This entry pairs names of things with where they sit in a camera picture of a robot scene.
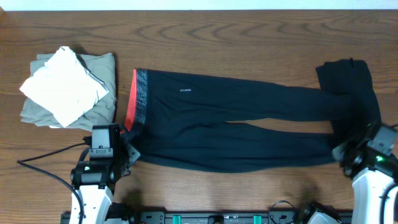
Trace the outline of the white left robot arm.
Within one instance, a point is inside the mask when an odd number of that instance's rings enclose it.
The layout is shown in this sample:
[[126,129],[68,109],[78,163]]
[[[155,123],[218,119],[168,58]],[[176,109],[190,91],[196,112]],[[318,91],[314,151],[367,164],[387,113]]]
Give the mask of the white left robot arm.
[[128,205],[114,203],[116,182],[129,175],[129,153],[119,145],[85,149],[74,169],[70,223],[139,223]]

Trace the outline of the black leggings with red waistband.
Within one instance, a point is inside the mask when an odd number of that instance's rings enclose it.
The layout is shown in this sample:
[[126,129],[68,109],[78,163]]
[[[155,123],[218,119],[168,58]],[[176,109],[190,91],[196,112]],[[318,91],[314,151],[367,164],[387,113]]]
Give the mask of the black leggings with red waistband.
[[252,120],[350,118],[348,95],[275,83],[135,69],[125,127],[140,160],[206,172],[317,166],[333,160],[332,136],[283,132]]

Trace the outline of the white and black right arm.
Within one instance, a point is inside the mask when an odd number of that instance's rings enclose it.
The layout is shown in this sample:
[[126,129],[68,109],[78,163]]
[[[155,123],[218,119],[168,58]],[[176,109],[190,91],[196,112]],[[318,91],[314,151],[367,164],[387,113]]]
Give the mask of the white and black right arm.
[[395,126],[376,123],[335,147],[333,157],[352,180],[353,211],[335,212],[313,202],[295,223],[394,223],[397,159],[392,150],[396,139]]

